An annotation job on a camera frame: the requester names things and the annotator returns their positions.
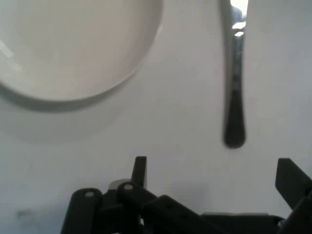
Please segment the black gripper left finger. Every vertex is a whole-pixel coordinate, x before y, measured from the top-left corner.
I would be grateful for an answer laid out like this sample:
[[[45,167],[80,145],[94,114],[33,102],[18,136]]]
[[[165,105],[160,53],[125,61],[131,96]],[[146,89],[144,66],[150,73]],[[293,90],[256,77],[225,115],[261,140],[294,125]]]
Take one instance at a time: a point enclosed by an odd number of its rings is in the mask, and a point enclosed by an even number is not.
[[[219,228],[174,199],[146,185],[147,158],[137,156],[130,179],[72,194],[63,234],[217,234]]]

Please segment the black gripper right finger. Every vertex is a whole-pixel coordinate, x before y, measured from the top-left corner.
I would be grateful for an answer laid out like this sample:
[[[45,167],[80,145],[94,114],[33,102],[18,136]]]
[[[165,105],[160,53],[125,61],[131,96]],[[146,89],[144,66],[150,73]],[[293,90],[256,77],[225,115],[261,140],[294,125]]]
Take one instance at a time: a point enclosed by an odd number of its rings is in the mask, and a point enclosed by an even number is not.
[[[291,159],[277,163],[275,187],[292,212],[283,221],[280,234],[310,234],[312,232],[312,179]]]

